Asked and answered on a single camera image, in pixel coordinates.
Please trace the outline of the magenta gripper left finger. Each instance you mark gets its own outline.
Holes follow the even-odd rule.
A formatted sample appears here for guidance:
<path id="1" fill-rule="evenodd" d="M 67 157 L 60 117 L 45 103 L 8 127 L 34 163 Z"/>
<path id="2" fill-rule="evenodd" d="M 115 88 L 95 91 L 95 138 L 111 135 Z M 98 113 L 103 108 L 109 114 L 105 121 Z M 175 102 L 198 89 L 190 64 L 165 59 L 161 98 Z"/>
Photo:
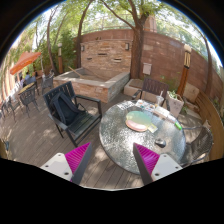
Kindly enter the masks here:
<path id="1" fill-rule="evenodd" d="M 92 153 L 91 143 L 79 146 L 70 152 L 57 153 L 41 168 L 65 180 L 80 184 Z"/>

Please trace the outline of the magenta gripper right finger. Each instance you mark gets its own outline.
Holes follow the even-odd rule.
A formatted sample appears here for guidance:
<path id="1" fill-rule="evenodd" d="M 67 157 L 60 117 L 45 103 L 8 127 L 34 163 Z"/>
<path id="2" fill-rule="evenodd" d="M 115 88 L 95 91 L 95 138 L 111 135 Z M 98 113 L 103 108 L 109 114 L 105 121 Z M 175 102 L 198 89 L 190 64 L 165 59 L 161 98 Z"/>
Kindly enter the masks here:
<path id="1" fill-rule="evenodd" d="M 137 143 L 133 144 L 133 154 L 144 185 L 182 169 L 168 154 L 157 154 Z"/>

